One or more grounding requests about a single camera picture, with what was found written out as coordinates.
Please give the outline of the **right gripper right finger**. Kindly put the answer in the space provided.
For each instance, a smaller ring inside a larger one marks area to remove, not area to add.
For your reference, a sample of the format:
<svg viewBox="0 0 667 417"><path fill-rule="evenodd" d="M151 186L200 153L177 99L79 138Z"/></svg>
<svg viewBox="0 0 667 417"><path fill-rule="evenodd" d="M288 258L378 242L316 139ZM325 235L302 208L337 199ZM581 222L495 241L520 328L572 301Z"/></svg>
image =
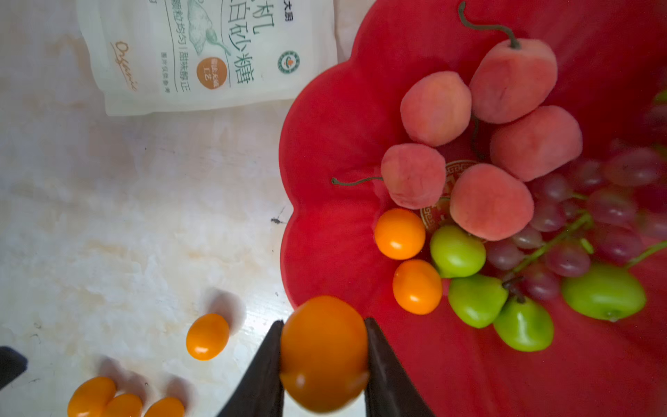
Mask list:
<svg viewBox="0 0 667 417"><path fill-rule="evenodd" d="M420 396L377 321L367 318L368 367L366 416L424 416L434 413Z"/></svg>

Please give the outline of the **orange fake fruit top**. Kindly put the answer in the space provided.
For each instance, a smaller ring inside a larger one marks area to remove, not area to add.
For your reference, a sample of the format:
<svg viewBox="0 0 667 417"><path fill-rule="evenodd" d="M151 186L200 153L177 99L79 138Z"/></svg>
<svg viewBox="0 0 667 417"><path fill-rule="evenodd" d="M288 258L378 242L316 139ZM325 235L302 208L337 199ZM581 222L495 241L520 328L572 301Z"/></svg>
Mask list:
<svg viewBox="0 0 667 417"><path fill-rule="evenodd" d="M383 255L403 261L422 251L427 233L418 215L404 208L392 208L380 216L373 236Z"/></svg>

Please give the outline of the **pink fake peach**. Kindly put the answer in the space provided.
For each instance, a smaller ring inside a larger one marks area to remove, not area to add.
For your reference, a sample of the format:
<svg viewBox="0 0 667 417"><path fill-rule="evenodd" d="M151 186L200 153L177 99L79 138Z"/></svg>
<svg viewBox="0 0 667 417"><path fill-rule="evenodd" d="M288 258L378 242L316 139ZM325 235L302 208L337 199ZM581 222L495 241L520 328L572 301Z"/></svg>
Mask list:
<svg viewBox="0 0 667 417"><path fill-rule="evenodd" d="M420 210L436 204L446 185L446 158L423 144L397 144L384 154L379 175L353 182L331 179L331 184L354 187L364 182L382 182L391 199L401 208Z"/></svg>
<svg viewBox="0 0 667 417"><path fill-rule="evenodd" d="M422 78L401 101L401 121L406 133L414 142L434 148L461 136L471 116L471 91L453 71Z"/></svg>
<svg viewBox="0 0 667 417"><path fill-rule="evenodd" d="M494 165L479 163L455 182L450 200L453 221L473 236L497 242L524 229L535 204L526 184Z"/></svg>
<svg viewBox="0 0 667 417"><path fill-rule="evenodd" d="M559 106L540 106L493 132L493 164L522 182L543 177L578 158L583 135L578 121Z"/></svg>
<svg viewBox="0 0 667 417"><path fill-rule="evenodd" d="M460 22L474 31L500 31L507 36L489 50L469 83L472 114L491 124L513 122L545 102L558 80L553 49L535 38L517 38L501 24L474 24L466 17L466 2L458 7Z"/></svg>

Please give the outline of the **purple fake grape bunch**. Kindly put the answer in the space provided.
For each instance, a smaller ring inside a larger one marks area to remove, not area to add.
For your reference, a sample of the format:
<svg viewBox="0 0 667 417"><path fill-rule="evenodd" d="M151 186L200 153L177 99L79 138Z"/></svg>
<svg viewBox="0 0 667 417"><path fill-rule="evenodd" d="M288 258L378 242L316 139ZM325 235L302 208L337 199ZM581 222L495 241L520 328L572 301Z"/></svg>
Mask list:
<svg viewBox="0 0 667 417"><path fill-rule="evenodd" d="M666 238L658 230L651 231L649 224L639 223L639 205L632 201L632 193L622 189L620 181L611 173L613 163L657 174L663 159L651 149L640 148L627 149L607 163L595 163L594 177L611 180L611 186L582 196L584 206L577 211L575 220L570 220L565 208L567 202L577 198L573 183L558 175L558 171L568 163L543 177L524 182L535 204L533 219L527 226L556 236L513 267L505 278L509 287L516 287L519 279L529 281L530 269L538 262L543 262L562 280L583 276L597 262L622 267L632 273L633 264L641 262L651 253L644 247L641 237Z"/></svg>

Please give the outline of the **red flower-shaped fruit bowl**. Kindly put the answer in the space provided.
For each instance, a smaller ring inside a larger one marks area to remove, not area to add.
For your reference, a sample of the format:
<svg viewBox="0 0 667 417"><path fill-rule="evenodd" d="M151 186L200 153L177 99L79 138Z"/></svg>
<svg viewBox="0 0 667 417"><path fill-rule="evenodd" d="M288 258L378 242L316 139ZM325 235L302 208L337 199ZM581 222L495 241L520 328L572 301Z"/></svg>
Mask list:
<svg viewBox="0 0 667 417"><path fill-rule="evenodd" d="M559 79L548 97L569 111L585 151L641 142L639 115L666 68L663 1L470 1L467 18L548 43ZM503 39L464 27L455 1L379 1L352 57L296 99L280 142L281 176L295 212L281 248L290 302L333 295L373 317L429 408L439 416L663 416L666 413L666 255L635 267L645 308L615 323L547 302L551 347L521 353L493 328L475 329L446 302L426 316L392 292L397 262L373 226L390 205L375 180L387 148L405 142L403 95L435 71L469 79Z"/></svg>

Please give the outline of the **orange fake fruit cluster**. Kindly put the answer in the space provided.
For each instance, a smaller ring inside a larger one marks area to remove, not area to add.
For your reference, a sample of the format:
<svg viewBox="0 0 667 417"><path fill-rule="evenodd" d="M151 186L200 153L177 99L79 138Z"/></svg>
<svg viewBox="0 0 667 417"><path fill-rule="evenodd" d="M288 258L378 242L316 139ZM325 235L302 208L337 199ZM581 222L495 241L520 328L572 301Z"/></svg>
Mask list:
<svg viewBox="0 0 667 417"><path fill-rule="evenodd" d="M184 417L185 407L174 397L165 397L155 402L145 413L144 417Z"/></svg>
<svg viewBox="0 0 667 417"><path fill-rule="evenodd" d="M222 352L229 342L230 327L219 314L205 314L197 319L186 336L186 348L198 361L210 361Z"/></svg>
<svg viewBox="0 0 667 417"><path fill-rule="evenodd" d="M281 332L281 384L303 408L335 412L370 379L368 332L361 315L328 295L302 304Z"/></svg>

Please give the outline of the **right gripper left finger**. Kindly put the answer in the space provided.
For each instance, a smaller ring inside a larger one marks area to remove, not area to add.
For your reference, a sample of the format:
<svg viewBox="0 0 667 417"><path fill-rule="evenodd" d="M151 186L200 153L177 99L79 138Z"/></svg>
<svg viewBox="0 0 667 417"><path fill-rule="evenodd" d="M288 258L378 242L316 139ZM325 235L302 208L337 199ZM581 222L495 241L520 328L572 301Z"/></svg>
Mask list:
<svg viewBox="0 0 667 417"><path fill-rule="evenodd" d="M281 332L275 321L258 348L247 371L218 417L281 417L284 388L281 384Z"/></svg>

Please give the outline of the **small green fake apple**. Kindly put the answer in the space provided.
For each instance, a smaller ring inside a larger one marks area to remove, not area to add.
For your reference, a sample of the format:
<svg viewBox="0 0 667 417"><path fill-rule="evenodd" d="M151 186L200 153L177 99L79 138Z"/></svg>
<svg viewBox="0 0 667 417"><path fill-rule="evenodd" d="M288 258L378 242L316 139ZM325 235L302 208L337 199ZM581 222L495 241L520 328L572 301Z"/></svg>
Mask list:
<svg viewBox="0 0 667 417"><path fill-rule="evenodd" d="M519 352L543 351L552 345L555 328L550 314L529 298L512 296L493 322L507 346Z"/></svg>

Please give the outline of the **green fake pear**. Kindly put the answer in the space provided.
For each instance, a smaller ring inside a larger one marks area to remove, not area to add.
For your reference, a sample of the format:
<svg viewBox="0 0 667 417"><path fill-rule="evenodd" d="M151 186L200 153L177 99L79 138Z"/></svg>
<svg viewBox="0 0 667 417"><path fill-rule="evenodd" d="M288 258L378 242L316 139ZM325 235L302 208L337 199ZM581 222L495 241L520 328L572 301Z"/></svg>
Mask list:
<svg viewBox="0 0 667 417"><path fill-rule="evenodd" d="M452 279L448 290L453 312L473 328L490 326L508 297L509 292L500 279L480 274Z"/></svg>
<svg viewBox="0 0 667 417"><path fill-rule="evenodd" d="M430 254L440 277L446 279L473 276L486 263L484 243L455 225L442 226L433 233Z"/></svg>
<svg viewBox="0 0 667 417"><path fill-rule="evenodd" d="M633 274L600 262L592 264L583 276L564 278L561 294L577 313L611 322L634 316L647 302L644 287Z"/></svg>

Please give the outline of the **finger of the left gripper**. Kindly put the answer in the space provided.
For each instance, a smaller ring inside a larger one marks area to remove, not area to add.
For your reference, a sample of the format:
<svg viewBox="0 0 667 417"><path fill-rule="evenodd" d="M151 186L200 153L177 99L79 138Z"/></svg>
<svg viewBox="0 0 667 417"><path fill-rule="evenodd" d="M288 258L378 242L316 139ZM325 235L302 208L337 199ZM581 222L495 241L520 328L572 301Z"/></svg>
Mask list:
<svg viewBox="0 0 667 417"><path fill-rule="evenodd" d="M28 368L28 359L11 347L0 347L0 389L9 386Z"/></svg>

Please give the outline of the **orange fake fruit cluster bottom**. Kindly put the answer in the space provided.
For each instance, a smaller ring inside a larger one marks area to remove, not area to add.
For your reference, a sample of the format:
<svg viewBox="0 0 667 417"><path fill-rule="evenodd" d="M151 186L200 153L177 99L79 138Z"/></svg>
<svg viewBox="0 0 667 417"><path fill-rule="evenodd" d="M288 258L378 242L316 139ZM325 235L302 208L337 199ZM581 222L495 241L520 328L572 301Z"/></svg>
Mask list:
<svg viewBox="0 0 667 417"><path fill-rule="evenodd" d="M145 413L144 417L184 417L185 407L174 397L165 397L155 402Z"/></svg>

